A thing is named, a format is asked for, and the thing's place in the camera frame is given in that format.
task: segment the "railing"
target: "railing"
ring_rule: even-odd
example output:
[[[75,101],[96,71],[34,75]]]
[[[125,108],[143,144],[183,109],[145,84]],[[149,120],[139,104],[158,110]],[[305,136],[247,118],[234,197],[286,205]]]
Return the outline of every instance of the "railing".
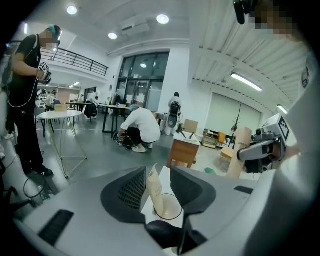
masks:
[[[10,47],[16,48],[20,42],[21,41],[12,41],[10,43]],[[42,61],[49,60],[53,62],[60,62],[88,70],[102,76],[105,76],[108,70],[107,66],[102,65],[99,62],[62,48],[57,48],[56,50],[42,48],[40,51]]]

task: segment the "cardboard tube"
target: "cardboard tube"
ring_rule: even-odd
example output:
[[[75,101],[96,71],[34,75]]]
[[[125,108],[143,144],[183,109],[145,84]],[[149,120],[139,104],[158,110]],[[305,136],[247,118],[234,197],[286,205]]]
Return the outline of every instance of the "cardboard tube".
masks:
[[[236,130],[236,138],[232,159],[227,172],[227,177],[239,179],[245,165],[244,161],[238,160],[237,152],[250,146],[252,131],[247,127],[240,127]]]

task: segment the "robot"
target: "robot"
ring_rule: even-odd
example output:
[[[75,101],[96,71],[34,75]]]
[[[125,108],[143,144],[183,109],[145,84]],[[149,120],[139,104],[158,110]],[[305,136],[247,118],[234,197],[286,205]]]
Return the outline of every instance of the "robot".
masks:
[[[285,157],[289,133],[283,116],[274,115],[256,130],[250,146],[237,152],[238,160],[245,161],[248,173],[262,173],[276,169]],[[274,156],[276,150],[279,151],[277,157]]]

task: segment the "man in black shirt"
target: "man in black shirt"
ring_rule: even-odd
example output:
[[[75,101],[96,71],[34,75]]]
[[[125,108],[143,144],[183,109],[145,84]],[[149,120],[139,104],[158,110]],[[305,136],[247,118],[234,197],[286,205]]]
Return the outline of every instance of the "man in black shirt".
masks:
[[[19,45],[12,60],[12,81],[8,84],[10,115],[18,128],[18,154],[25,174],[36,171],[45,176],[53,175],[52,170],[43,165],[37,129],[34,121],[38,80],[45,73],[39,69],[40,49],[53,49],[59,45],[61,29],[49,26],[37,35],[26,37]]]

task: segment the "ceiling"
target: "ceiling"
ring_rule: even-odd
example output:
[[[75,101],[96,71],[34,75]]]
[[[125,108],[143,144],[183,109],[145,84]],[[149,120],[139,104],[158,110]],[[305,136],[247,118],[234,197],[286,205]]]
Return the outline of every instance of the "ceiling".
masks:
[[[105,85],[103,82],[99,82],[87,77],[79,76],[72,73],[65,73],[60,71],[54,71],[51,75],[51,85],[59,85],[59,87],[69,87],[74,83],[79,82],[80,88],[92,88]]]
[[[70,5],[77,7],[77,14],[67,13]],[[159,14],[169,16],[170,25],[159,24]],[[57,24],[107,53],[145,41],[189,39],[185,0],[51,0],[35,10],[28,22]],[[111,40],[110,32],[118,38]]]
[[[66,12],[70,5],[78,8],[76,15]],[[169,24],[159,24],[158,14],[168,15]],[[271,112],[278,104],[288,109],[297,99],[306,63],[302,43],[255,29],[248,20],[239,25],[232,0],[51,0],[28,19],[58,24],[106,53],[146,41],[189,40],[189,82],[219,88],[225,96]],[[139,29],[122,31],[128,26]],[[108,37],[110,32],[117,40]],[[232,72],[262,91],[231,78]]]
[[[274,112],[289,108],[298,97],[298,81],[306,63],[307,48],[255,29],[239,25],[233,1],[189,1],[190,76],[198,84],[221,87]],[[262,88],[256,91],[231,78],[238,73]]]

